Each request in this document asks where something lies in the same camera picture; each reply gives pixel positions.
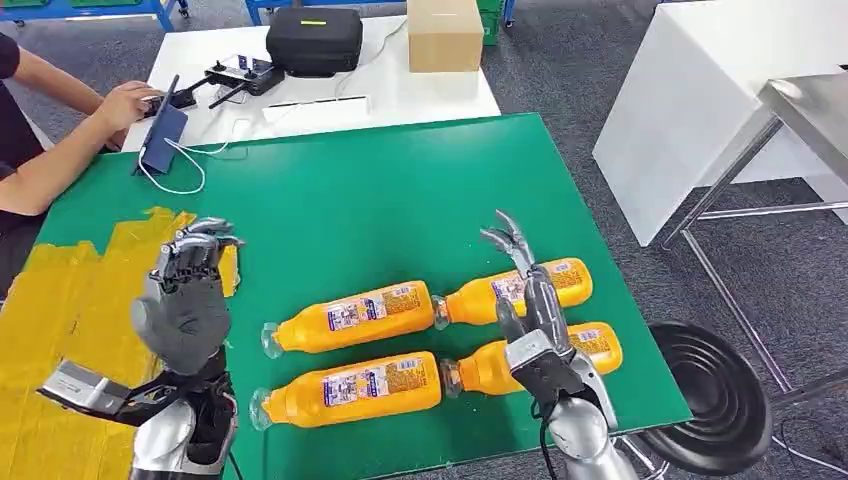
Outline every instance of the yellow mat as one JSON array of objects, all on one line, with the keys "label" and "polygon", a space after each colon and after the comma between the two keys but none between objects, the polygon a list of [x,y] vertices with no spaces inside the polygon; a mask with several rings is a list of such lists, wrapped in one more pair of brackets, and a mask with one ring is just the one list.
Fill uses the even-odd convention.
[{"label": "yellow mat", "polygon": [[[134,428],[65,411],[35,393],[62,358],[137,386],[156,372],[132,329],[130,302],[163,242],[194,219],[154,207],[115,225],[103,256],[88,241],[36,245],[0,312],[0,479],[125,479]],[[224,291],[238,283],[234,247]]]}]

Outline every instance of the green tabletop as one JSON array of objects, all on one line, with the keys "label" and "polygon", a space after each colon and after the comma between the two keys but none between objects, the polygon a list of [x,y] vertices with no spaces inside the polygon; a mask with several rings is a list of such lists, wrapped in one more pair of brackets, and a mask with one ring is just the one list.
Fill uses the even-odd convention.
[{"label": "green tabletop", "polygon": [[[448,294],[474,278],[510,270],[479,238],[494,210],[522,226],[539,261],[582,258],[592,297],[565,311],[572,323],[607,322],[624,363],[606,376],[621,431],[690,418],[592,216],[535,114],[336,132],[234,144],[197,195],[156,190],[131,176],[135,154],[98,158],[52,207],[39,242],[92,240],[102,252],[115,222],[151,206],[224,217],[248,244],[230,299],[228,350],[240,405],[234,453],[247,479],[348,479],[390,475],[532,449],[538,421],[525,392],[464,393],[437,407],[315,429],[253,429],[254,389],[310,370],[429,350],[462,358],[499,338],[496,325],[451,325],[320,355],[262,352],[259,332],[316,302],[420,279]],[[190,189],[198,178],[175,157],[162,181]],[[234,478],[232,471],[229,478]]]}]

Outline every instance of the stool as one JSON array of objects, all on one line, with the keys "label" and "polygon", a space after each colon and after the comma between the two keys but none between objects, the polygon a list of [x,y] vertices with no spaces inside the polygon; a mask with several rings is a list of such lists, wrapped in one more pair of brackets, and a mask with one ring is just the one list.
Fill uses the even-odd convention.
[{"label": "stool", "polygon": [[659,457],[701,475],[732,475],[762,458],[771,407],[751,365],[709,331],[682,323],[650,325],[693,419],[639,433]]}]

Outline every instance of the plastic bottle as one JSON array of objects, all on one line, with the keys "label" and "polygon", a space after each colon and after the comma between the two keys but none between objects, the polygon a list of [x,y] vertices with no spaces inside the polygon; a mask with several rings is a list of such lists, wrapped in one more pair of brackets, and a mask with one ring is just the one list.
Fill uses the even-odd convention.
[{"label": "plastic bottle", "polygon": [[258,430],[274,423],[302,428],[425,410],[442,398],[439,369],[430,352],[407,353],[309,372],[250,402]]},{"label": "plastic bottle", "polygon": [[[592,295],[592,277],[579,258],[562,258],[541,264],[551,274],[562,307],[572,307]],[[446,298],[434,297],[438,317],[437,326],[447,323],[485,325],[497,321],[495,300],[506,296],[515,306],[518,315],[524,316],[524,281],[516,270],[478,278],[462,286]]]},{"label": "plastic bottle", "polygon": [[[589,355],[602,375],[621,366],[621,344],[613,329],[606,323],[589,322],[568,326],[572,345]],[[512,375],[504,356],[505,340],[483,345],[470,357],[459,362],[442,359],[440,369],[445,394],[456,397],[463,391],[477,391],[488,395],[506,395],[523,390]]]},{"label": "plastic bottle", "polygon": [[284,350],[326,352],[418,332],[433,325],[433,318],[427,286],[416,280],[318,303],[279,325],[266,323],[262,346],[271,358]]}]

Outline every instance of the bottle cap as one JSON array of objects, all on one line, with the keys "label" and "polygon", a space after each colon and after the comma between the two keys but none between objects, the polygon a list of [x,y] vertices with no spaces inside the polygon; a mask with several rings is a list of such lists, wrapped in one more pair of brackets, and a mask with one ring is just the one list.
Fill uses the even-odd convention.
[{"label": "bottle cap", "polygon": [[265,355],[268,355],[268,358],[271,359],[279,358],[279,356],[283,354],[283,347],[281,347],[274,338],[274,333],[277,332],[278,328],[280,328],[279,323],[269,322],[262,326],[262,334],[260,335],[260,339],[262,340],[262,350],[265,352]]},{"label": "bottle cap", "polygon": [[265,411],[265,407],[262,406],[262,404],[270,397],[270,390],[267,388],[257,388],[256,391],[253,392],[253,397],[250,399],[250,423],[253,424],[253,428],[260,432],[270,427],[273,423],[268,412]]},{"label": "bottle cap", "polygon": [[442,386],[448,398],[456,398],[462,393],[462,379],[459,376],[459,364],[456,360],[443,358],[439,361],[439,371],[442,377]]},{"label": "bottle cap", "polygon": [[448,314],[448,303],[445,297],[439,295],[430,295],[433,301],[433,326],[436,330],[444,330],[450,325],[450,315]]}]

